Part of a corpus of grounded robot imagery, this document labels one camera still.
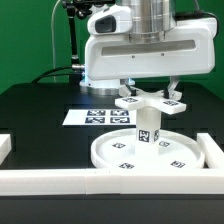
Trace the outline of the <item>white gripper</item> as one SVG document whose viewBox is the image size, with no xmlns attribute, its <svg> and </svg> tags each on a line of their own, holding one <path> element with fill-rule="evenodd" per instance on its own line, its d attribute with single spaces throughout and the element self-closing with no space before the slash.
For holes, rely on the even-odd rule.
<svg viewBox="0 0 224 224">
<path fill-rule="evenodd" d="M 130 78 L 170 76 L 164 97 L 177 99 L 179 75 L 214 68 L 217 20 L 176 20 L 174 14 L 169 3 L 118 3 L 93 15 L 85 75 L 92 81 L 121 79 L 121 97 L 136 95 Z"/>
</svg>

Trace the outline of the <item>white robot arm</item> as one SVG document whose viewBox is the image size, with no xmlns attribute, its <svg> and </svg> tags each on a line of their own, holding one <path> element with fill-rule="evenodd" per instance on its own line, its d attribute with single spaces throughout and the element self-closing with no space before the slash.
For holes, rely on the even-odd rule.
<svg viewBox="0 0 224 224">
<path fill-rule="evenodd" d="M 83 91 L 116 95 L 136 78 L 205 74 L 215 66 L 214 18 L 175 18 L 175 0 L 116 0 L 90 17 Z"/>
</svg>

